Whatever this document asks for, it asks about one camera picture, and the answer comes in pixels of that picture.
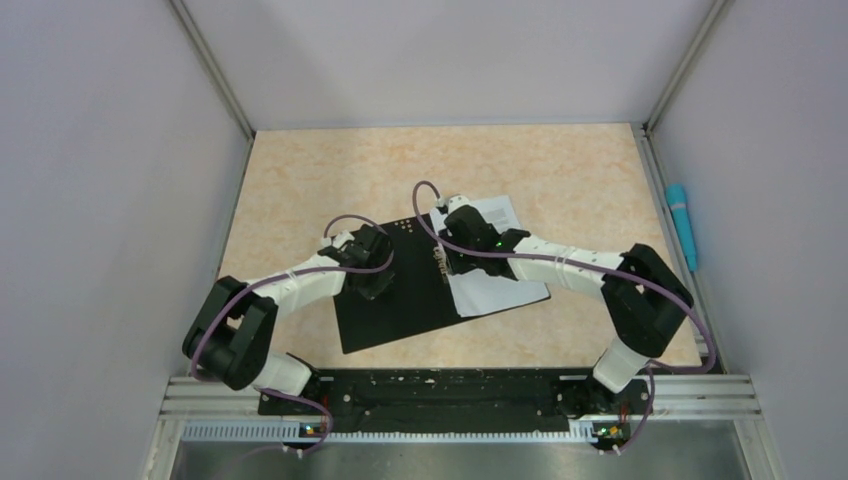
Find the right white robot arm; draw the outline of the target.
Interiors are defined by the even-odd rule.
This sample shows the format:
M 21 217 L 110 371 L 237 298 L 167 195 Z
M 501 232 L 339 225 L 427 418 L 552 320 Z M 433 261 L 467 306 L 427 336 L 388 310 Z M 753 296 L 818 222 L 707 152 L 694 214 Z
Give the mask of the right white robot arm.
M 600 412 L 612 412 L 626 400 L 631 379 L 665 353 L 692 312 L 692 295 L 648 245 L 636 243 L 623 253 L 586 250 L 522 229 L 498 230 L 469 203 L 438 211 L 444 217 L 438 236 L 456 273 L 480 270 L 559 286 L 606 306 L 615 337 L 586 385 L 589 404 Z

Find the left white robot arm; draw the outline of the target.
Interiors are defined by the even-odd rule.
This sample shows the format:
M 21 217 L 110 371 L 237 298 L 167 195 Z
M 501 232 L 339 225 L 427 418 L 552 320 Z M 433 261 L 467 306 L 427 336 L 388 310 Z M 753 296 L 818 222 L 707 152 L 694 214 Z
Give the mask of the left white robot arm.
M 187 332 L 191 375 L 234 391 L 274 390 L 297 413 L 319 404 L 320 386 L 306 362 L 271 350 L 275 326 L 292 313 L 341 293 L 372 300 L 391 284 L 393 246 L 380 226 L 326 237 L 301 264 L 258 280 L 217 280 Z

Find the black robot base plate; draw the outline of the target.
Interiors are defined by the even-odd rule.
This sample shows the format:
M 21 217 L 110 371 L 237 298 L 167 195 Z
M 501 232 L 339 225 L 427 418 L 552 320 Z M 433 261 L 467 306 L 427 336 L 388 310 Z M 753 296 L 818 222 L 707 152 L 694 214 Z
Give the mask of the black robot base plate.
M 651 410 L 652 386 L 635 379 L 611 394 L 589 377 L 586 368 L 325 369 L 298 401 L 262 393 L 258 412 L 328 412 L 338 440 L 574 439 L 611 450 Z

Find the turquoise marker pen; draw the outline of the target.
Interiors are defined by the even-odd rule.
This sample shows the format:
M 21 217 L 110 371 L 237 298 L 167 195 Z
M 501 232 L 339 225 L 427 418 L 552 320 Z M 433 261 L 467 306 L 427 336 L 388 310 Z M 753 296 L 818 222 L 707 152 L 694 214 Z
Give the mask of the turquoise marker pen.
M 672 216 L 687 269 L 690 272 L 695 272 L 699 266 L 698 252 L 684 187 L 681 184 L 669 185 L 665 190 L 665 198 L 669 212 Z

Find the grey black file folder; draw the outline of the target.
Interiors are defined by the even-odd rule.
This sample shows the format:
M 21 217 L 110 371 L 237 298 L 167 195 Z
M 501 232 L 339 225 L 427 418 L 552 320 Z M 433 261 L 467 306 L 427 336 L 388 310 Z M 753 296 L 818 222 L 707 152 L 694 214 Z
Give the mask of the grey black file folder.
M 452 327 L 474 319 L 461 318 L 446 281 L 436 242 L 414 217 L 382 227 L 388 233 L 395 256 L 389 289 L 374 300 L 358 292 L 334 298 L 342 352 L 351 354 L 423 333 Z

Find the white printed paper stack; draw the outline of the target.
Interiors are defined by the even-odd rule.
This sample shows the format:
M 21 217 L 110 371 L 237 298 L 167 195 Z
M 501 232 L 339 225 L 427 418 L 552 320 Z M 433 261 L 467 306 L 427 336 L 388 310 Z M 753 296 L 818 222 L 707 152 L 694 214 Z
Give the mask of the white printed paper stack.
M 493 224 L 498 232 L 508 228 L 521 228 L 508 195 L 473 200 L 471 205 L 477 208 L 482 217 Z M 551 298 L 544 283 L 489 276 L 481 269 L 459 273 L 452 264 L 457 253 L 442 246 L 438 246 L 438 250 L 446 269 L 446 281 L 455 309 L 461 318 L 487 316 Z

